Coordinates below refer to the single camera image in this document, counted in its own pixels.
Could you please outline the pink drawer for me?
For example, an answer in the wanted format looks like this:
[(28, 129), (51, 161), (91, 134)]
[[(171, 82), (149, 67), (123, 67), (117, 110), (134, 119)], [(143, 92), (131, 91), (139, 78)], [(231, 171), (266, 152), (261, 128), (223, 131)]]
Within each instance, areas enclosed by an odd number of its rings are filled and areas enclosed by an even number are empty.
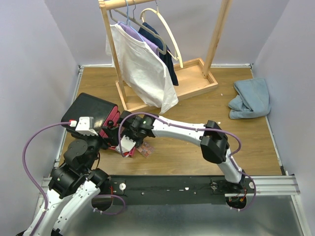
[(136, 148), (133, 147), (132, 149), (130, 150), (127, 150), (126, 148), (122, 147), (122, 152), (120, 150), (120, 147), (119, 146), (112, 146), (109, 148), (110, 150), (114, 150), (120, 154), (122, 154), (122, 157), (133, 157), (134, 153), (135, 153), (135, 150)]
[(118, 106), (114, 106), (111, 112), (109, 113), (108, 117), (104, 121), (104, 123), (101, 126), (101, 130), (99, 132), (99, 135), (103, 138), (107, 138), (107, 134), (105, 131), (103, 131), (104, 127), (115, 127), (117, 125), (118, 119), (120, 118), (120, 112), (118, 110)]

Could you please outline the pink palette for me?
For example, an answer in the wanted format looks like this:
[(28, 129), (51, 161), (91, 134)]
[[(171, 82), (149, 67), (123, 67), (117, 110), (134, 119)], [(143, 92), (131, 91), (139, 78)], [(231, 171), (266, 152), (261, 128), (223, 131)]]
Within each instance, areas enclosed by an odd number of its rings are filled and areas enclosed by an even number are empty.
[(154, 152), (154, 147), (151, 146), (147, 142), (143, 142), (138, 148), (138, 152), (140, 152), (145, 158), (148, 158), (153, 152)]

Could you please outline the black organizer box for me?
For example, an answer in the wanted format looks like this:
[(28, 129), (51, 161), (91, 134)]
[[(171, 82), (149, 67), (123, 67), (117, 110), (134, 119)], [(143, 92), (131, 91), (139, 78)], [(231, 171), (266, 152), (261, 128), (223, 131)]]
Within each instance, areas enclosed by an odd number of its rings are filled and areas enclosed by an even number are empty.
[(78, 121), (79, 117), (93, 117), (94, 130), (101, 127), (109, 113), (113, 109), (112, 102), (103, 100), (101, 98), (92, 96), (87, 93), (81, 93), (77, 96), (69, 109), (62, 117), (62, 122), (70, 121), (71, 119)]

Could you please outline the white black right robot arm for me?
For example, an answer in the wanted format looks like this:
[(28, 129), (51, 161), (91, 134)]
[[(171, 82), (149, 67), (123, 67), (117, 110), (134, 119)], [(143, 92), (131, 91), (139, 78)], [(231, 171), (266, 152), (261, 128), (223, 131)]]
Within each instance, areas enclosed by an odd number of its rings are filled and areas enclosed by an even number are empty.
[(203, 158), (217, 164), (224, 174), (227, 189), (233, 193), (244, 187), (243, 169), (233, 158), (241, 149), (241, 140), (233, 133), (222, 130), (214, 121), (185, 123), (146, 112), (124, 111), (118, 121), (119, 147), (121, 148), (122, 129), (131, 131), (139, 138), (167, 137), (192, 143), (201, 148)]

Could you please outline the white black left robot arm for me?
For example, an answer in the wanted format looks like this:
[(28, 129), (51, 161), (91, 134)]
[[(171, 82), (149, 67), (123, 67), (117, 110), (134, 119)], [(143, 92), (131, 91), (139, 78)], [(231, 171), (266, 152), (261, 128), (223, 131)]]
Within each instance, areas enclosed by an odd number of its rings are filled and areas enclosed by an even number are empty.
[(27, 141), (22, 151), (22, 163), (26, 174), (43, 197), (40, 207), (31, 225), (22, 236), (62, 236), (71, 219), (93, 199), (105, 200), (109, 205), (120, 196), (114, 194), (110, 176), (103, 170), (93, 168), (100, 158), (99, 151), (110, 147), (99, 136), (83, 136), (74, 140), (64, 153), (64, 162), (50, 174), (48, 190), (36, 182), (26, 164), (26, 151), (31, 142)]

